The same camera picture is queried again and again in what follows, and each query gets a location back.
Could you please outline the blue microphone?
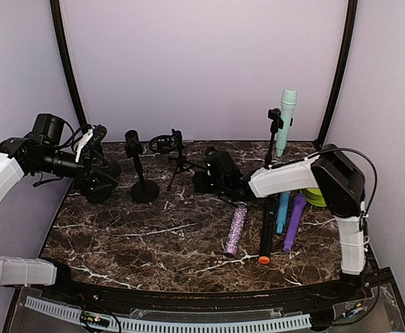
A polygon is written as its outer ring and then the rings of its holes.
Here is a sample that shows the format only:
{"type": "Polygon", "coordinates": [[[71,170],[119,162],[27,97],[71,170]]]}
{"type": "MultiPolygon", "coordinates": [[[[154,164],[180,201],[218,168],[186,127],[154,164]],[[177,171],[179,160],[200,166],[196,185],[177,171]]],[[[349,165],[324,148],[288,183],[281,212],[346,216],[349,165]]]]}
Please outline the blue microphone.
{"type": "Polygon", "coordinates": [[[280,194],[279,197],[279,207],[276,219],[276,233],[281,234],[283,232],[284,226],[286,224],[288,204],[290,199],[290,192],[285,191],[280,194]]]}

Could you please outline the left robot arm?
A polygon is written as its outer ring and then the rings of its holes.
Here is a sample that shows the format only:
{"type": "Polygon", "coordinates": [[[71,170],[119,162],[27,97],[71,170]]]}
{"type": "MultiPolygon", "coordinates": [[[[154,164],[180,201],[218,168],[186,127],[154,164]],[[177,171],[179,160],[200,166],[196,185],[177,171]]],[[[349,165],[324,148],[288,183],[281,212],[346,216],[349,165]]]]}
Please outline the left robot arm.
{"type": "MultiPolygon", "coordinates": [[[[121,168],[100,151],[107,130],[86,123],[62,143],[66,121],[53,114],[39,114],[24,137],[0,143],[0,204],[26,177],[50,174],[51,182],[65,178],[89,203],[106,201],[118,185],[121,168]]],[[[63,302],[78,297],[78,286],[67,277],[69,268],[52,259],[24,259],[0,255],[0,287],[51,286],[63,302]]]]}

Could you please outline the mint green microphone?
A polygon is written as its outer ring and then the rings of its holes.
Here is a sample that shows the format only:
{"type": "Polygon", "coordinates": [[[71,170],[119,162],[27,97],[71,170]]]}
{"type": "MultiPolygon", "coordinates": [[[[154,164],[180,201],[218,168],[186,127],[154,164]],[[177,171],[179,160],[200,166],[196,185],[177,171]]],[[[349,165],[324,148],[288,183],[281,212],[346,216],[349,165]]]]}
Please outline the mint green microphone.
{"type": "Polygon", "coordinates": [[[281,116],[280,119],[283,122],[283,127],[278,130],[276,153],[277,157],[283,155],[284,149],[288,139],[288,133],[291,128],[293,120],[293,111],[297,104],[297,90],[295,88],[284,88],[281,97],[281,116]]]}

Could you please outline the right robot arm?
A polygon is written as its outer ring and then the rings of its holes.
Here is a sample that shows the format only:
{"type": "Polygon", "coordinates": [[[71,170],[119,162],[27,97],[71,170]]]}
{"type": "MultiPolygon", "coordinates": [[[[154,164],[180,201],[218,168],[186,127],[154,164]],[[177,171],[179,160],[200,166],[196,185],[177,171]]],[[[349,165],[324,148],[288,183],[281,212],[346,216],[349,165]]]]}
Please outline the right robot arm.
{"type": "Polygon", "coordinates": [[[361,290],[357,275],[365,267],[366,220],[373,197],[365,195],[365,176],[348,158],[349,148],[326,145],[321,151],[277,166],[269,163],[241,173],[226,151],[210,150],[205,168],[193,176],[199,194],[217,194],[232,202],[248,202],[300,189],[319,189],[338,224],[341,271],[347,274],[335,284],[334,294],[348,301],[361,290]]]}

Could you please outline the silver glitter microphone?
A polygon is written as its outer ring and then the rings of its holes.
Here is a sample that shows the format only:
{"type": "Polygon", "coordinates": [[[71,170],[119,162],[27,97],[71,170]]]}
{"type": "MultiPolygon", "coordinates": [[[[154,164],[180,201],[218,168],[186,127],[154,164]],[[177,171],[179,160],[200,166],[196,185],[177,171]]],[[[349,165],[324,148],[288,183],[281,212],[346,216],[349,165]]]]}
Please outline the silver glitter microphone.
{"type": "Polygon", "coordinates": [[[239,202],[234,209],[234,215],[230,226],[230,231],[227,236],[227,242],[224,249],[224,256],[234,257],[239,248],[241,233],[245,224],[248,213],[248,206],[246,203],[239,202]]]}

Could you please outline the black round-base stand clamp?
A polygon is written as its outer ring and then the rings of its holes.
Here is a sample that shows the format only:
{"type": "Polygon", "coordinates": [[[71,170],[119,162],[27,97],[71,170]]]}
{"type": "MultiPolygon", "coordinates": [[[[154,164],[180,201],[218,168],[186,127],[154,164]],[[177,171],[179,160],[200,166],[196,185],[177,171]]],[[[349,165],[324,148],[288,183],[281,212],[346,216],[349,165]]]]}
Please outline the black round-base stand clamp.
{"type": "Polygon", "coordinates": [[[138,181],[130,188],[130,197],[136,203],[149,203],[155,200],[160,192],[160,188],[153,180],[144,178],[143,167],[140,155],[143,153],[139,135],[136,130],[129,130],[125,133],[126,156],[131,158],[138,175],[138,181]]]}

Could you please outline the purple microphone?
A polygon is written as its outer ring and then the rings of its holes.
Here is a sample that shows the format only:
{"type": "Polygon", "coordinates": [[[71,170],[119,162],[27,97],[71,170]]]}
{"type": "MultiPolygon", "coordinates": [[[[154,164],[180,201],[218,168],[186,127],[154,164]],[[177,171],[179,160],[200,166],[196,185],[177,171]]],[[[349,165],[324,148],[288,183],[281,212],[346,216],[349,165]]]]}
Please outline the purple microphone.
{"type": "Polygon", "coordinates": [[[300,219],[302,217],[307,200],[303,193],[298,193],[293,200],[293,210],[291,219],[289,221],[286,236],[284,239],[283,251],[289,253],[295,243],[295,238],[300,225],[300,219]]]}

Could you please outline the black round-base stand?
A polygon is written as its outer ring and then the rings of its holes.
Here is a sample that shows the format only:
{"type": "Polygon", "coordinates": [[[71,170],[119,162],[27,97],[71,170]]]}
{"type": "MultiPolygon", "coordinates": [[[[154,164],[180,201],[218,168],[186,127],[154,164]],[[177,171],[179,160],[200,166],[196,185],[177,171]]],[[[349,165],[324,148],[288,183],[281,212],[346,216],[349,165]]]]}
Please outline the black round-base stand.
{"type": "Polygon", "coordinates": [[[100,162],[98,169],[110,177],[117,179],[121,174],[121,167],[116,162],[109,161],[103,152],[101,144],[94,149],[94,157],[100,162]]]}
{"type": "Polygon", "coordinates": [[[106,201],[118,185],[116,178],[107,174],[97,174],[90,178],[83,189],[83,196],[89,203],[99,204],[106,201]]]}
{"type": "Polygon", "coordinates": [[[268,152],[264,158],[264,168],[270,169],[272,156],[273,156],[273,144],[275,142],[275,136],[279,129],[284,128],[284,120],[282,119],[282,112],[279,108],[271,109],[268,111],[268,118],[272,121],[270,125],[270,143],[268,147],[268,152]]]}

